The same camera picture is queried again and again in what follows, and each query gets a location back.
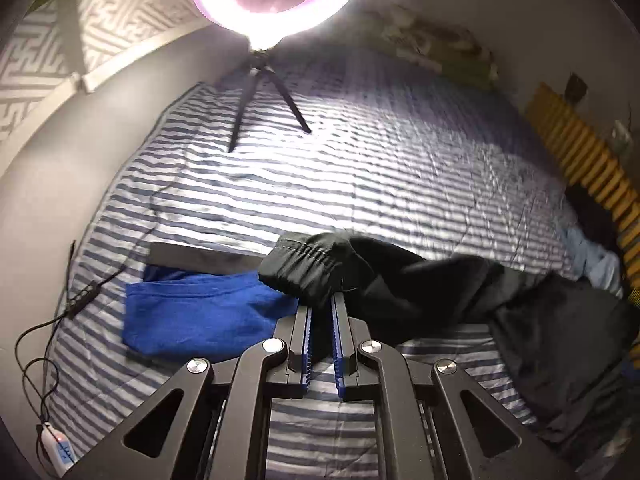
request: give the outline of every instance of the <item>silver screw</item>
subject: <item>silver screw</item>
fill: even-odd
[[[278,339],[277,337],[265,339],[262,342],[262,348],[264,348],[265,352],[269,353],[279,352],[284,348],[284,341],[282,339]]]
[[[196,357],[187,363],[187,370],[192,374],[199,374],[207,369],[207,362],[204,359]]]
[[[436,368],[441,374],[451,375],[456,372],[458,365],[451,359],[440,359],[440,361],[436,363]]]
[[[366,352],[367,354],[375,354],[376,352],[380,352],[382,345],[375,339],[369,339],[368,341],[362,343],[360,345],[360,348],[362,348],[362,351]]]

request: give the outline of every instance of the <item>ring light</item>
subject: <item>ring light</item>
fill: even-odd
[[[246,35],[252,49],[266,50],[289,34],[324,22],[349,0],[305,0],[282,12],[251,12],[236,0],[193,1],[212,22]]]

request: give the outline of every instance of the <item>bed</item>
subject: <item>bed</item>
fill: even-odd
[[[273,66],[311,134],[263,82],[227,153],[244,72],[216,87],[197,84],[162,113],[84,234],[72,293],[112,273],[154,228],[52,345],[61,371],[52,422],[79,456],[177,369],[120,338],[124,286],[141,279],[150,241],[266,254],[285,231],[342,229],[430,259],[468,253],[571,273],[554,223],[571,219],[562,181],[503,97],[354,46],[288,41]],[[486,326],[459,326],[401,351],[428,363],[455,359],[520,421],[534,420]],[[305,399],[274,401],[268,448],[267,478],[324,477],[378,477],[372,405],[339,402],[330,361],[314,367]]]

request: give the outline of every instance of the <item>navy blue cloth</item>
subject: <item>navy blue cloth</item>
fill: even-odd
[[[146,266],[127,285],[122,340],[151,357],[211,362],[238,357],[273,335],[298,300],[258,280],[255,271],[229,276]]]

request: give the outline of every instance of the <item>blue label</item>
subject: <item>blue label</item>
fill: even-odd
[[[58,443],[58,455],[60,456],[60,460],[64,465],[72,464],[74,461],[71,460],[72,451],[71,446],[69,445],[68,440],[63,440]]]

